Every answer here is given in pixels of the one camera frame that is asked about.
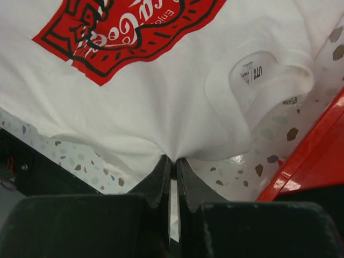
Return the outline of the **white t-shirt red print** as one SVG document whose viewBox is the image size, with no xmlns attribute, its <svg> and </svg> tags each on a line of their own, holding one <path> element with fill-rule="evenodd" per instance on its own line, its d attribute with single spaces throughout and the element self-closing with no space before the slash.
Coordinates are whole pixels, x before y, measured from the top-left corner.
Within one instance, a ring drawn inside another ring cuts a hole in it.
<svg viewBox="0 0 344 258">
<path fill-rule="evenodd" d="M 343 1 L 1 1 L 1 108 L 125 179 L 249 151 L 309 93 Z"/>
</svg>

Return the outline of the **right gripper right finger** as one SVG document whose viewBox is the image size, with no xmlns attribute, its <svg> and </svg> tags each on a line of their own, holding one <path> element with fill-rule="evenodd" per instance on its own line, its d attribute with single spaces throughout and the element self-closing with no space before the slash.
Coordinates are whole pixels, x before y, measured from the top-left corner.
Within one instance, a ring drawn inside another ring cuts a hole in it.
<svg viewBox="0 0 344 258">
<path fill-rule="evenodd" d="M 204 203 L 228 203 L 198 177 L 186 159 L 176 162 L 178 203 L 181 211 L 196 212 Z"/>
</svg>

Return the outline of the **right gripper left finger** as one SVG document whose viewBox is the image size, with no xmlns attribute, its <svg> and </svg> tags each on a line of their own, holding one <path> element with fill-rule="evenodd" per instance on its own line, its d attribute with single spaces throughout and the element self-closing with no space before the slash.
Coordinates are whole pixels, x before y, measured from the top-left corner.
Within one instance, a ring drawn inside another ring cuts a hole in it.
<svg viewBox="0 0 344 258">
<path fill-rule="evenodd" d="M 152 172 L 139 182 L 128 194 L 145 197 L 149 206 L 157 209 L 159 206 L 169 207 L 171 189 L 171 160 L 163 155 Z"/>
</svg>

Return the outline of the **red plastic bin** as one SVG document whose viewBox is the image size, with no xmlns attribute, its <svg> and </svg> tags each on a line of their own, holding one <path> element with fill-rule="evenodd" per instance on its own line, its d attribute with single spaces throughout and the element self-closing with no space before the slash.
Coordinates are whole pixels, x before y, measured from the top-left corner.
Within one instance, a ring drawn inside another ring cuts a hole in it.
<svg viewBox="0 0 344 258">
<path fill-rule="evenodd" d="M 343 184 L 343 90 L 256 199 Z"/>
</svg>

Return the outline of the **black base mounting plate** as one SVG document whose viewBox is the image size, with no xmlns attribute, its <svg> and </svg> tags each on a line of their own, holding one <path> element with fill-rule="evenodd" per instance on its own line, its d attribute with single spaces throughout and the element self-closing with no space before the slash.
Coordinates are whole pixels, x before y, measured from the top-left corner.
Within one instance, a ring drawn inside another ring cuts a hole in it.
<svg viewBox="0 0 344 258">
<path fill-rule="evenodd" d="M 4 129 L 1 186 L 25 196 L 100 193 Z"/>
</svg>

